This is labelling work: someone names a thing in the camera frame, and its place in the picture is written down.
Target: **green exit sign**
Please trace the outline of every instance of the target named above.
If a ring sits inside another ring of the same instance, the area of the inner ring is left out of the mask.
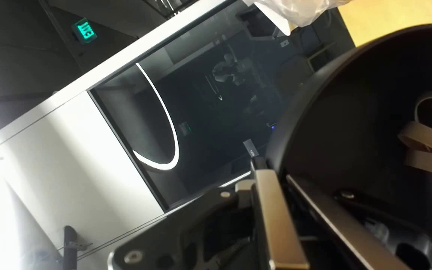
[[[73,32],[78,36],[79,42],[90,44],[97,38],[88,20],[81,20],[73,24]]]

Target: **white plastic bag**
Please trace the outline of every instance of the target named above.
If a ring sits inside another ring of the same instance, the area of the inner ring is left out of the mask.
[[[285,35],[313,23],[324,11],[351,0],[243,0],[256,5]]]

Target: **exit sign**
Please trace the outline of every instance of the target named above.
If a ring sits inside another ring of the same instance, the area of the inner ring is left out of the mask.
[[[81,20],[73,24],[73,32],[78,36],[79,42],[90,44],[97,38],[88,20]]]

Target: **glass panel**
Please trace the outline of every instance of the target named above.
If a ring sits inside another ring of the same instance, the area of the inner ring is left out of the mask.
[[[336,9],[289,38],[237,2],[93,90],[169,206],[249,170],[286,101],[352,47]]]

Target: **wooden surface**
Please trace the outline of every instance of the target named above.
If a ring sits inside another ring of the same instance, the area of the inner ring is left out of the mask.
[[[355,45],[432,23],[432,0],[352,0],[339,11]]]

